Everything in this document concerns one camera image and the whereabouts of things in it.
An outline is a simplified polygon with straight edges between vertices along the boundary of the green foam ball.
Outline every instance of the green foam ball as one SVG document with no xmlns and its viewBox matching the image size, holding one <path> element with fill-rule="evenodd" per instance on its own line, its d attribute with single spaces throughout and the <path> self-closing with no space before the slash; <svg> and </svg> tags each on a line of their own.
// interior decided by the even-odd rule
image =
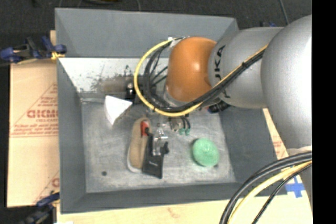
<svg viewBox="0 0 336 224">
<path fill-rule="evenodd" d="M 203 166 L 215 166 L 219 162 L 217 146 L 209 139 L 200 138 L 193 144 L 194 159 Z"/>
</svg>

